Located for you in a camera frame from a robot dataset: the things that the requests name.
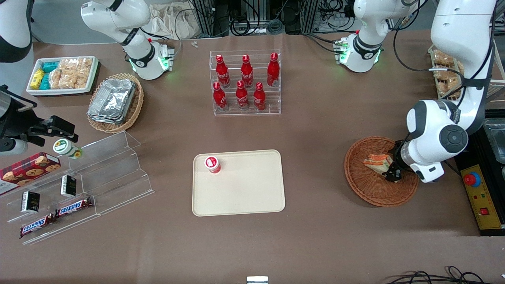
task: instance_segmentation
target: brown tabletop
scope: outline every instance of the brown tabletop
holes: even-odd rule
[[[426,68],[430,44],[429,31],[401,32],[398,53],[410,66]],[[271,283],[384,283],[408,270],[445,275],[445,265],[502,282],[505,239],[478,236],[455,173],[420,183],[397,208],[371,206],[347,184],[343,159],[353,142],[403,138],[409,108],[436,96],[432,74],[398,63],[392,34],[384,47],[371,71],[356,74],[302,36],[205,39],[198,49],[186,41],[174,71],[141,80],[145,101],[129,129],[142,143],[140,165],[156,193],[32,246],[15,237],[17,225],[2,220],[0,282],[244,283],[246,276],[267,275]],[[272,48],[282,52],[282,114],[214,117],[209,52]],[[35,44],[36,58],[86,55],[102,63],[98,82],[132,73],[118,44]],[[87,121],[89,98],[38,99],[36,112],[73,122],[83,146],[107,136]],[[51,153],[55,140],[42,149],[30,146],[26,156]],[[261,149],[281,153],[282,212],[193,215],[196,155]],[[2,157],[0,167],[20,158]],[[244,182],[254,182],[252,176]],[[2,206],[0,215],[5,212]]]

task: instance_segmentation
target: wicker basket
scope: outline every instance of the wicker basket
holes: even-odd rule
[[[397,183],[387,181],[382,175],[363,164],[369,154],[387,154],[394,147],[388,138],[371,136],[354,143],[345,155],[345,177],[354,192],[366,202],[380,207],[399,206],[409,201],[416,192],[419,178],[403,171]]]
[[[125,122],[123,122],[123,124],[97,122],[88,117],[88,121],[91,124],[91,126],[93,126],[94,129],[103,131],[105,133],[113,134],[126,130],[130,128],[133,125],[133,123],[135,123],[135,120],[137,120],[137,117],[140,113],[140,109],[142,108],[142,103],[144,102],[144,91],[142,90],[142,86],[140,85],[138,79],[130,74],[124,74],[124,73],[116,74],[110,76],[107,79],[129,79],[132,82],[135,82],[136,84],[135,93],[133,94],[134,97],[133,100],[131,101],[130,109],[128,110],[126,120]],[[98,87],[96,87],[95,91],[93,92],[93,96],[91,97],[91,101],[89,102],[90,105],[91,103],[93,103],[93,100],[96,96],[96,93],[98,92],[98,89],[100,89],[100,87],[104,82],[105,80],[102,81]]]

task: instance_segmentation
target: clear acrylic shelf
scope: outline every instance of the clear acrylic shelf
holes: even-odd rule
[[[154,193],[149,176],[140,168],[134,151],[138,146],[140,143],[123,131],[82,147],[83,156],[79,159],[59,156],[60,170],[2,196],[0,200],[7,205],[7,222],[21,228],[49,213],[54,214],[56,209],[92,197],[92,207],[58,218],[55,223],[21,239],[24,245],[33,244]],[[77,179],[76,197],[60,195],[63,175]],[[39,212],[20,212],[21,195],[25,191],[40,194]],[[12,231],[11,235],[19,237],[19,229]]]
[[[267,67],[270,62],[270,54],[272,52],[276,52],[279,54],[279,86],[270,87],[267,85]],[[228,66],[228,70],[230,72],[230,80],[231,84],[229,88],[223,89],[226,94],[226,101],[228,102],[228,110],[225,112],[220,112],[217,110],[216,102],[212,97],[213,89],[212,84],[218,81],[218,76],[216,74],[216,55],[221,54],[223,56],[224,62],[226,66]],[[238,107],[237,97],[235,96],[235,92],[237,91],[237,81],[242,79],[240,68],[242,67],[242,56],[244,54],[248,54],[250,58],[250,63],[252,68],[254,69],[254,84],[253,87],[247,89],[248,95],[247,100],[249,101],[249,109],[246,111],[240,110]],[[211,91],[211,100],[212,107],[214,109],[215,116],[223,116],[223,115],[274,115],[281,113],[281,87],[282,87],[282,63],[281,63],[281,54],[280,50],[254,50],[254,51],[220,51],[220,52],[211,52],[210,60],[210,91]],[[257,82],[261,82],[263,84],[263,90],[266,94],[266,107],[263,111],[256,111],[254,108],[254,85]]]

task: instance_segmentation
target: red cookie box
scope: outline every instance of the red cookie box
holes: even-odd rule
[[[0,170],[0,196],[61,168],[60,160],[39,152]]]

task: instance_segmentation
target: red button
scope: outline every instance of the red button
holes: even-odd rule
[[[463,181],[465,182],[465,184],[472,186],[477,182],[477,179],[475,178],[474,175],[469,173],[463,177]]]

